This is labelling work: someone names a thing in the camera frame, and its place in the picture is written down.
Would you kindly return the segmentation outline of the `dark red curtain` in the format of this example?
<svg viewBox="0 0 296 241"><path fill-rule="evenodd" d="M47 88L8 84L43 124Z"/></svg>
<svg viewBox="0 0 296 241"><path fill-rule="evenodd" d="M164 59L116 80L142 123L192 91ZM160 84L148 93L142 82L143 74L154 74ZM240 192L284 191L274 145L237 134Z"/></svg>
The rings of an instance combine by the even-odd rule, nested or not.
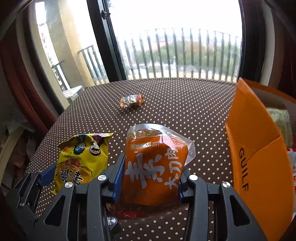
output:
<svg viewBox="0 0 296 241"><path fill-rule="evenodd" d="M19 109L35 132L45 136L57 119L32 84L16 41L1 40L1 64Z"/></svg>
<svg viewBox="0 0 296 241"><path fill-rule="evenodd" d="M275 17L275 50L280 58L277 89L295 98L295 1L266 1Z"/></svg>

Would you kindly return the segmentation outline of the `brown polka dot tablecloth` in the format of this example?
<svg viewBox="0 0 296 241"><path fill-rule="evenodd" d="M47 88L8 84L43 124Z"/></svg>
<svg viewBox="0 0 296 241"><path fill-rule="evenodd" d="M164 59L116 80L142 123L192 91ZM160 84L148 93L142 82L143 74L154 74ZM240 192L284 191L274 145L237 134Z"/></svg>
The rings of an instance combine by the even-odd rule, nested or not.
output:
<svg viewBox="0 0 296 241"><path fill-rule="evenodd" d="M32 157L27 171L56 164L58 145L81 133L112 133L108 164L125 151L130 135L182 136L195 146L190 173L212 184L232 183L225 122L235 84L191 78L142 79L89 87L61 114Z"/></svg>

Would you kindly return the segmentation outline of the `orange cardboard box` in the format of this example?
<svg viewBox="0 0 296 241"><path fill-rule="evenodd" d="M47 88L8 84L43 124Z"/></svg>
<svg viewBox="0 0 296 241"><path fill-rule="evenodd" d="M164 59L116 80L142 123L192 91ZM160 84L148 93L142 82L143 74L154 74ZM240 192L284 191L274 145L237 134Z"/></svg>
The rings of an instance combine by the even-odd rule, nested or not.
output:
<svg viewBox="0 0 296 241"><path fill-rule="evenodd" d="M234 188L267 239L280 240L292 221L295 190L287 146L268 108L288 111L295 125L293 97L240 78L225 128Z"/></svg>

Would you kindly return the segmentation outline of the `balcony metal railing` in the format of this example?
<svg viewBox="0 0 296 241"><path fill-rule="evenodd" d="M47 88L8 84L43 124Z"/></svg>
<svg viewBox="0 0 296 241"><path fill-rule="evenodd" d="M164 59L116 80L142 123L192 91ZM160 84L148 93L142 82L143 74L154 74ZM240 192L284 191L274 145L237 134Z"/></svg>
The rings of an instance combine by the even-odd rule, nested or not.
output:
<svg viewBox="0 0 296 241"><path fill-rule="evenodd" d="M72 83L66 59L49 32L41 34L48 63L62 91L109 82L94 38L78 39L72 60L87 79ZM242 38L228 33L191 28L118 30L116 42L127 80L199 78L234 83L240 68Z"/></svg>

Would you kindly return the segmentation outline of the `left dark red curtain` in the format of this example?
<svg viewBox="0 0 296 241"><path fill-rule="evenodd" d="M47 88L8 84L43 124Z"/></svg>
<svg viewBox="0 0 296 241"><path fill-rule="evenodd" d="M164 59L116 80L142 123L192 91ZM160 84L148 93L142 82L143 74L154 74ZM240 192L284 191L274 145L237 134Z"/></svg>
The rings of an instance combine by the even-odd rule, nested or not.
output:
<svg viewBox="0 0 296 241"><path fill-rule="evenodd" d="M45 136L57 119L32 84L16 41L1 40L1 64L19 109L35 132Z"/></svg>

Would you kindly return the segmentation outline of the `black sliding door frame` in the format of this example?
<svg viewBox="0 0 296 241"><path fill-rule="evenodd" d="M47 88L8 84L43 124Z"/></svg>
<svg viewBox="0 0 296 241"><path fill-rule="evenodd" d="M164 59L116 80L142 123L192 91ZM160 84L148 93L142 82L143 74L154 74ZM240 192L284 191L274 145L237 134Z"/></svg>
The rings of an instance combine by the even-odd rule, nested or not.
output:
<svg viewBox="0 0 296 241"><path fill-rule="evenodd" d="M266 52L266 26L262 1L27 1L23 11L23 36L37 92L54 116L70 104L48 63L41 34L49 32L66 59L72 83L83 72L72 60L78 39L94 38L109 82L127 80L116 42L118 30L191 28L214 30L242 38L238 79L259 82Z"/></svg>

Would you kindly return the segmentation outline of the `pale yellow chip bag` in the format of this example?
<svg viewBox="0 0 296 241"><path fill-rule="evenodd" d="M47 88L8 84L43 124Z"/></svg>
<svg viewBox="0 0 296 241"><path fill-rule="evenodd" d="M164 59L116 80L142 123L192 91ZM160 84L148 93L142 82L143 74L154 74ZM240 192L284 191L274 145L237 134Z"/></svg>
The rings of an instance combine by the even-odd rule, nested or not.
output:
<svg viewBox="0 0 296 241"><path fill-rule="evenodd" d="M283 135L287 148L292 148L293 134L288 111L286 109L277 108L267 108L267 111L280 130L280 133Z"/></svg>

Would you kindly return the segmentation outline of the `orange clear snack pouch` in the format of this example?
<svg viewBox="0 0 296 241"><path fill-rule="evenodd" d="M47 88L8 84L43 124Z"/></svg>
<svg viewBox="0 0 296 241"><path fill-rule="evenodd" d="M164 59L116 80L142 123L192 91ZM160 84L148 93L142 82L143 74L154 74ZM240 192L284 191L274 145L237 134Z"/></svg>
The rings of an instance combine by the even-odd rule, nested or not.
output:
<svg viewBox="0 0 296 241"><path fill-rule="evenodd" d="M166 126L132 126L126 137L122 190L115 215L137 219L178 207L181 173L195 157L194 141Z"/></svg>

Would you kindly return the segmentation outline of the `small red candy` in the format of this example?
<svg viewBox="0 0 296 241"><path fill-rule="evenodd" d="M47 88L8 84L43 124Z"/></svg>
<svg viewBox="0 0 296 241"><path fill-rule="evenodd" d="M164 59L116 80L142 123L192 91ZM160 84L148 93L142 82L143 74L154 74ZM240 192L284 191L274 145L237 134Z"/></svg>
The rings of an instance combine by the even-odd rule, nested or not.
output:
<svg viewBox="0 0 296 241"><path fill-rule="evenodd" d="M138 107L145 104L145 99L143 94L133 94L124 96L119 101L120 108L131 108Z"/></svg>

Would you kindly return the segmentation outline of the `yellow cartoon snack bag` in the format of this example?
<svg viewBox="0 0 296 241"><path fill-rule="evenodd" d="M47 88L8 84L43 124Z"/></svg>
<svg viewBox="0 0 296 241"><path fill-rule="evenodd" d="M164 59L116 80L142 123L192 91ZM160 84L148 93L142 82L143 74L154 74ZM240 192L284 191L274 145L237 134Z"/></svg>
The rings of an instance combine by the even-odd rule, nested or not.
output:
<svg viewBox="0 0 296 241"><path fill-rule="evenodd" d="M67 183L80 185L90 182L107 168L108 141L113 133L84 133L60 143L60 155L54 172L57 194Z"/></svg>

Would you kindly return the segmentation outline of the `red cartoon face snack bag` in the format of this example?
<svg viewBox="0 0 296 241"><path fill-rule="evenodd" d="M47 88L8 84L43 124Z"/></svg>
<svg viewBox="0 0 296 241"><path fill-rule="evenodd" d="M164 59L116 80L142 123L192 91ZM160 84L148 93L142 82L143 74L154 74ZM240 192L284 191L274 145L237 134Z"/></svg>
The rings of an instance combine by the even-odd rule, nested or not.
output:
<svg viewBox="0 0 296 241"><path fill-rule="evenodd" d="M296 151L294 148L289 148L287 150L288 157L290 159L290 164L292 166L292 180L293 180L293 188L294 192L296 189Z"/></svg>

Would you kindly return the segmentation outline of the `white air conditioner unit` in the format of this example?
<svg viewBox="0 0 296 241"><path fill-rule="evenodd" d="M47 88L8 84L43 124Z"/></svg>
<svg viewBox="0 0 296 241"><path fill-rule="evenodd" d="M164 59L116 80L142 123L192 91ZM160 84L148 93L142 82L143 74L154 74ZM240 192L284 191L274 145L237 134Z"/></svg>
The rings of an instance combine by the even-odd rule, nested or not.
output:
<svg viewBox="0 0 296 241"><path fill-rule="evenodd" d="M73 101L84 91L83 86L79 85L77 87L73 87L69 90L65 90L63 92L65 98L69 102L69 104L72 104Z"/></svg>

